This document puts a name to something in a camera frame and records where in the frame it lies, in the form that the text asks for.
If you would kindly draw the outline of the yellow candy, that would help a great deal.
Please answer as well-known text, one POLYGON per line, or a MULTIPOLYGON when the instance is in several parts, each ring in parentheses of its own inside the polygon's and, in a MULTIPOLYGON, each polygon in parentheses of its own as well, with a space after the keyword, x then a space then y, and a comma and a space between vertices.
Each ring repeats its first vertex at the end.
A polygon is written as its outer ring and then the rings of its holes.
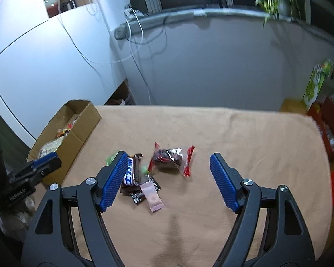
POLYGON ((60 138, 60 137, 67 136, 68 133, 69 133, 69 131, 70 131, 70 129, 68 129, 68 128, 59 129, 59 130, 57 131, 56 138, 60 138))

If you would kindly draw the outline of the green round pastry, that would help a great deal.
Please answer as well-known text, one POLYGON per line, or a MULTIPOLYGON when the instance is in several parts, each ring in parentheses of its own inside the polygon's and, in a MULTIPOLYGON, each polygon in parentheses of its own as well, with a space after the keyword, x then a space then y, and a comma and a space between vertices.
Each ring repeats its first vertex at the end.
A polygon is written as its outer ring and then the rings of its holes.
POLYGON ((112 155, 106 157, 106 159, 105 159, 105 164, 106 164, 107 166, 111 165, 112 162, 114 161, 115 157, 117 156, 117 154, 118 154, 118 152, 115 152, 114 154, 112 154, 112 155))

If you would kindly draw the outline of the black snickers style bar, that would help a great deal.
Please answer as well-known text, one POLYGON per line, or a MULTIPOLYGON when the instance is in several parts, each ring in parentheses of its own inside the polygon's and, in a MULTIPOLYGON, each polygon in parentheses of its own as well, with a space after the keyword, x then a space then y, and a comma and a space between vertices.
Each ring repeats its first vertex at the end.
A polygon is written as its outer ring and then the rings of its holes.
POLYGON ((141 184, 141 159, 143 155, 141 153, 134 154, 132 157, 128 157, 128 168, 124 175, 120 187, 120 193, 128 196, 139 192, 141 184))

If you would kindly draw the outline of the pink small sachet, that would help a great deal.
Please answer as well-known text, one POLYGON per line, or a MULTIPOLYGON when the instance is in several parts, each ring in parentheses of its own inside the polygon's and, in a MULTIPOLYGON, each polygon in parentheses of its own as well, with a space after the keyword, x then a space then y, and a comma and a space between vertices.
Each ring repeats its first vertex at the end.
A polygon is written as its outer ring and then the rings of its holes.
POLYGON ((141 184, 140 188, 152 212, 156 212, 164 208, 163 201, 160 199, 152 181, 141 184))

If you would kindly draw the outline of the red chocolate cake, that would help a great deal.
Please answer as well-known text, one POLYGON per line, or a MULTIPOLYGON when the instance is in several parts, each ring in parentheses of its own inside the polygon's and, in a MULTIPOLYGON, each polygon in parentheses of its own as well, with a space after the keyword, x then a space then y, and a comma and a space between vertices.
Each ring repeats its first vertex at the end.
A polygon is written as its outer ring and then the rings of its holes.
POLYGON ((155 168, 178 169, 184 177, 190 177, 190 164, 194 150, 195 146, 193 145, 187 148, 161 148, 155 142, 148 171, 152 172, 155 168))

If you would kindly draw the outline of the open cardboard box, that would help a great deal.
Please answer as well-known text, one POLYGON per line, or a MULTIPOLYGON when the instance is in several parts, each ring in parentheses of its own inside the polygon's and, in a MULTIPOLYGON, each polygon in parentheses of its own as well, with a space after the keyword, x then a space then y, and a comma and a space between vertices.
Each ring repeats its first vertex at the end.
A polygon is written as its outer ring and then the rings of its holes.
POLYGON ((59 129, 70 129, 60 147, 55 151, 61 160, 61 167, 43 179, 43 184, 61 184, 82 146, 101 120, 101 115, 91 101, 70 100, 57 111, 38 136, 28 154, 28 161, 36 160, 40 148, 56 139, 59 129))

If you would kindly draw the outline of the peach fleece table blanket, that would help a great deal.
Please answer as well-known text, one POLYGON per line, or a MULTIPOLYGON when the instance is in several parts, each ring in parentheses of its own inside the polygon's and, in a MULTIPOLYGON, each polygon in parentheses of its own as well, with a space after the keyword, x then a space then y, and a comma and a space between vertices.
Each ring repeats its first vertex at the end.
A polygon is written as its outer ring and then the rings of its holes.
POLYGON ((290 188, 308 227, 316 257, 332 217, 330 166, 319 129, 305 115, 187 107, 98 107, 99 124, 64 180, 80 184, 123 150, 148 163, 155 144, 194 146, 191 176, 156 172, 164 208, 152 212, 118 195, 103 219, 126 266, 212 266, 235 221, 209 169, 219 152, 260 186, 290 188))

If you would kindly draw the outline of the white cabinet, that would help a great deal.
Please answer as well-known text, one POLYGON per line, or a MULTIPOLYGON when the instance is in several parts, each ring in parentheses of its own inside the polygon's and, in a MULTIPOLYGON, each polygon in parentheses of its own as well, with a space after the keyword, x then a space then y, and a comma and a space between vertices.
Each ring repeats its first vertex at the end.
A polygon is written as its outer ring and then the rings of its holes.
POLYGON ((50 17, 44 0, 0 0, 0 115, 27 146, 67 101, 102 105, 126 79, 114 30, 130 1, 76 1, 50 17))

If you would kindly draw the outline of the green white carton box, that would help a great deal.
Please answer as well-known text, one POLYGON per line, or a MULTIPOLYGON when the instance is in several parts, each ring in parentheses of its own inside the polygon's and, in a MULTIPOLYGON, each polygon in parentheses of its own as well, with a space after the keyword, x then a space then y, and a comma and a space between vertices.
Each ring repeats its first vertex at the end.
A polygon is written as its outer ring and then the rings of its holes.
POLYGON ((331 76, 333 65, 334 63, 330 59, 325 59, 314 65, 302 98, 306 111, 309 111, 311 105, 316 101, 324 81, 331 76))

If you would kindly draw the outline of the white power strip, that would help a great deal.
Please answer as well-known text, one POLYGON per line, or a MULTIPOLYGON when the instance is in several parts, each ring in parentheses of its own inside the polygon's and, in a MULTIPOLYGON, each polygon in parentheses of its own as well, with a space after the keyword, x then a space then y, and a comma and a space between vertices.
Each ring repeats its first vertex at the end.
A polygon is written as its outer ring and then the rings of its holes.
POLYGON ((125 14, 125 16, 135 16, 135 15, 137 17, 144 17, 145 16, 139 10, 134 10, 130 4, 127 5, 127 6, 125 6, 125 8, 124 8, 124 14, 125 14))

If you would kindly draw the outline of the potted spider plant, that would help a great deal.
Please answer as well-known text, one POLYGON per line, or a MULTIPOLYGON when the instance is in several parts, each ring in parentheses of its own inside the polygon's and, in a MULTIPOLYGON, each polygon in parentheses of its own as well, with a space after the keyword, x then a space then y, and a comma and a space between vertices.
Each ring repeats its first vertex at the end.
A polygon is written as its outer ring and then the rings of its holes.
POLYGON ((255 0, 255 6, 260 7, 267 14, 263 20, 263 27, 271 19, 279 20, 280 16, 291 19, 302 17, 298 0, 255 0))

